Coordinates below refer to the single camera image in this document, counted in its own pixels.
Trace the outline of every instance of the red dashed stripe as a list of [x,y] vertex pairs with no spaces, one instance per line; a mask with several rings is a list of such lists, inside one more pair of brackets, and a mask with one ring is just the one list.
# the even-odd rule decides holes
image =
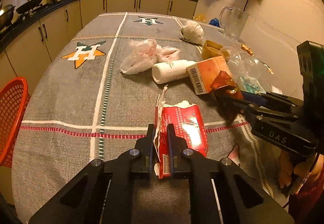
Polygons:
[[[231,128],[241,127],[243,125],[247,125],[248,122],[241,122],[238,124],[234,124],[231,126],[224,126],[218,128],[207,129],[206,133],[215,133],[219,131],[228,130]],[[110,139],[140,139],[145,137],[145,134],[109,134],[109,133],[78,133],[71,132],[58,127],[38,127],[38,126],[24,126],[21,125],[20,129],[31,130],[31,131],[48,131],[48,132],[59,132],[67,135],[77,136],[77,137],[101,137],[101,138],[110,138]]]
[[48,131],[48,132],[59,132],[67,135],[78,136],[78,137],[102,137],[110,139],[140,139],[146,136],[146,134],[109,134],[109,133],[77,133],[71,132],[58,127],[38,127],[38,126],[24,126],[21,125],[20,129],[31,130],[31,131]]
[[214,132],[219,132],[219,131],[224,131],[224,130],[228,130],[228,129],[231,129],[231,128],[237,128],[237,127],[241,127],[243,125],[247,125],[248,122],[241,122],[241,123],[238,123],[238,124],[233,124],[231,126],[224,126],[224,127],[218,127],[218,128],[213,128],[213,129],[207,129],[206,130],[206,133],[214,133]]

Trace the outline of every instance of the metal screw head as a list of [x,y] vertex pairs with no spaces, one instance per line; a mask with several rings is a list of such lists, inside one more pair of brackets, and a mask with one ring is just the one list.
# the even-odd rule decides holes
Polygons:
[[132,149],[132,150],[129,151],[129,154],[132,155],[132,156],[136,156],[136,155],[138,155],[139,153],[140,153],[140,151],[137,150],[137,149]]
[[193,150],[191,150],[191,149],[189,149],[189,148],[184,149],[184,150],[183,150],[183,154],[184,154],[184,155],[192,155],[192,154],[193,154]]
[[221,162],[222,162],[222,164],[223,165],[226,165],[226,166],[229,166],[229,165],[231,165],[232,164],[232,160],[231,159],[229,159],[229,158],[222,158],[221,159]]
[[94,159],[91,161],[92,166],[99,166],[101,165],[102,160],[101,159]]

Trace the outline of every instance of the black countertop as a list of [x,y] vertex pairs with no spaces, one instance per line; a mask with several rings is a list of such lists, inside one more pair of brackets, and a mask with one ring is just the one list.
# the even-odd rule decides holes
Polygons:
[[41,10],[37,11],[34,15],[25,20],[17,20],[10,27],[5,29],[0,33],[0,53],[24,30],[30,27],[32,24],[37,22],[42,17],[48,15],[49,13],[59,9],[67,4],[75,2],[77,0],[62,0],[60,2],[50,4],[46,7],[43,7]]

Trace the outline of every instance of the orange plastic basket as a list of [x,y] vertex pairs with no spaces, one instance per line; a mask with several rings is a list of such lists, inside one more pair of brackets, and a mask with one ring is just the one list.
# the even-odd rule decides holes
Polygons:
[[26,79],[12,79],[0,92],[0,166],[11,167],[12,154],[26,106],[30,100]]

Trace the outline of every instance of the wok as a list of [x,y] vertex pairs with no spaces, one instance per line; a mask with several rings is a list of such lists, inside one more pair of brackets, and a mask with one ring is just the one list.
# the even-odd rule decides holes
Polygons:
[[0,10],[0,30],[9,26],[14,17],[15,6],[8,4]]
[[18,14],[24,14],[29,10],[35,8],[36,6],[39,6],[41,2],[42,0],[29,0],[27,3],[24,3],[22,6],[18,7],[16,9],[16,12]]

